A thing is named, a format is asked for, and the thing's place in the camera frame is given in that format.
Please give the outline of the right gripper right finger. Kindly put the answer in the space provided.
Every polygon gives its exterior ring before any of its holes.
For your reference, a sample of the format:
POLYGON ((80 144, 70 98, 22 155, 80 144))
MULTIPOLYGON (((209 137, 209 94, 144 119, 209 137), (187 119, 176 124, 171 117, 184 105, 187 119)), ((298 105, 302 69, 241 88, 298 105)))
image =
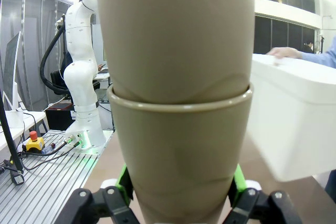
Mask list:
POLYGON ((288 193, 276 190, 269 195, 248 187, 243 171, 238 165, 228 191, 231 210, 227 223, 302 223, 288 193))

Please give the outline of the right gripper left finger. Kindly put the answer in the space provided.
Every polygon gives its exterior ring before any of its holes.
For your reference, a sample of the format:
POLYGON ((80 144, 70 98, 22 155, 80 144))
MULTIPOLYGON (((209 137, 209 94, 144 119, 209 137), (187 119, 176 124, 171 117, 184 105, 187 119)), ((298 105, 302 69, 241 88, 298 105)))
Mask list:
POLYGON ((72 192, 56 223, 98 223, 101 218, 111 218, 113 223, 138 223, 130 208, 133 185, 126 166, 117 182, 100 188, 95 193, 86 188, 72 192))

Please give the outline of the person's left hand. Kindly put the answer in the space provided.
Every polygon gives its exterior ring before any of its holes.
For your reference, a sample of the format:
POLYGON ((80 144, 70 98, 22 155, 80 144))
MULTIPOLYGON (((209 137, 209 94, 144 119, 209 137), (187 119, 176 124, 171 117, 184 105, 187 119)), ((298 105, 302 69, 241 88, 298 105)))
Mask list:
POLYGON ((290 47, 274 47, 266 55, 274 56, 278 59, 282 58, 293 58, 293 59, 302 59, 301 52, 297 49, 290 47))

